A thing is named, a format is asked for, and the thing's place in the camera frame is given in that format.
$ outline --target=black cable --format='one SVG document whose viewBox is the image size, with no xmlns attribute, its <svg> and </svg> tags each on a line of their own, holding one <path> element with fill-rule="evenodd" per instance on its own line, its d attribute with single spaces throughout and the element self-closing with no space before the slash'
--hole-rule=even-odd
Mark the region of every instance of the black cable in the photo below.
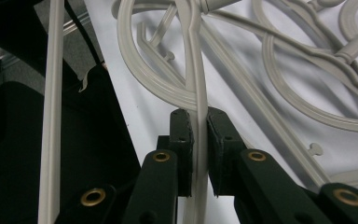
<svg viewBox="0 0 358 224">
<path fill-rule="evenodd" d="M 83 36 L 84 40 L 86 41 L 87 46 L 89 47 L 89 51 L 91 52 L 92 58 L 94 59 L 95 63 L 100 64 L 101 60 L 98 57 L 97 50 L 95 50 L 94 46 L 92 45 L 91 39 L 87 34 L 87 31 L 84 29 L 83 25 L 81 24 L 80 20 L 77 18 L 77 15 L 72 10 L 71 5 L 69 5 L 68 0 L 64 2 L 65 10 L 71 17 L 72 21 L 75 23 L 77 29 L 80 31 L 81 35 Z"/>
</svg>

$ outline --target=white tabletop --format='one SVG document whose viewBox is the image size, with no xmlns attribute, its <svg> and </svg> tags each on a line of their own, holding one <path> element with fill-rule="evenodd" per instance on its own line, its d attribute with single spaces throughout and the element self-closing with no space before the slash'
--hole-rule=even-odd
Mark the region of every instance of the white tabletop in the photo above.
<svg viewBox="0 0 358 224">
<path fill-rule="evenodd" d="M 112 82 L 117 92 L 124 118 L 129 129 L 132 142 L 135 146 L 140 163 L 145 155 L 156 148 L 159 135 L 169 134 L 170 113 L 176 107 L 161 101 L 158 97 L 147 91 L 132 76 L 121 57 L 117 43 L 117 20 L 113 18 L 112 0 L 85 0 L 92 25 L 98 37 L 103 57 L 106 61 Z M 284 34 L 311 45 L 315 44 L 305 33 L 279 9 L 264 1 L 265 11 L 270 21 Z M 240 1 L 232 6 L 225 7 L 247 18 L 255 20 L 251 13 L 251 1 Z M 339 7 L 320 12 L 323 22 L 338 38 L 347 43 L 337 28 L 337 13 Z M 141 13 L 132 17 L 133 33 L 136 35 L 136 25 L 144 21 L 147 27 L 154 30 L 163 15 L 163 11 Z M 283 100 L 274 89 L 266 75 L 261 56 L 260 40 L 252 33 L 234 28 L 224 22 L 205 18 L 227 39 L 238 59 L 247 67 L 250 74 L 265 91 L 265 94 L 279 108 L 282 116 L 298 134 L 304 145 L 318 143 L 324 149 L 324 154 L 315 159 L 329 175 L 358 169 L 358 133 L 342 131 L 328 127 L 301 114 Z M 183 39 L 179 36 L 180 23 L 176 19 L 162 41 L 163 50 L 175 54 L 173 66 L 181 74 L 185 73 L 185 60 Z M 291 87 L 304 99 L 328 112 L 336 115 L 358 119 L 358 100 L 351 97 L 343 85 L 316 66 L 284 53 L 277 53 L 279 66 Z M 254 147 L 270 153 L 284 170 L 302 185 L 295 173 L 288 166 L 281 154 L 275 148 L 270 138 L 264 134 L 263 127 L 251 116 L 243 102 L 246 98 L 234 90 L 232 83 L 226 83 L 217 70 L 220 70 L 215 59 L 208 50 L 204 51 L 204 68 L 206 74 L 208 103 L 210 106 L 227 112 L 239 133 Z M 239 223 L 234 211 L 232 197 L 219 197 L 215 199 L 212 188 L 209 188 L 206 223 Z M 179 207 L 179 216 L 183 208 Z"/>
</svg>

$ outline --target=brass insert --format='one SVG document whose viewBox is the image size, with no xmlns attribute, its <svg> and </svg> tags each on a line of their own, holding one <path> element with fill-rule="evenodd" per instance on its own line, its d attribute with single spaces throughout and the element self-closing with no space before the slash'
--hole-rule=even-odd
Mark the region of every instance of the brass insert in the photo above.
<svg viewBox="0 0 358 224">
<path fill-rule="evenodd" d="M 170 159 L 170 154 L 165 152 L 158 152 L 153 155 L 153 160 L 155 161 L 167 161 Z"/>
<path fill-rule="evenodd" d="M 345 204 L 358 206 L 358 195 L 348 189 L 335 189 L 333 190 L 333 194 Z"/>
<path fill-rule="evenodd" d="M 261 152 L 250 152 L 248 157 L 253 161 L 264 161 L 267 157 Z"/>
<path fill-rule="evenodd" d="M 104 189 L 90 189 L 81 196 L 80 202 L 84 206 L 92 207 L 101 203 L 105 197 Z"/>
</svg>

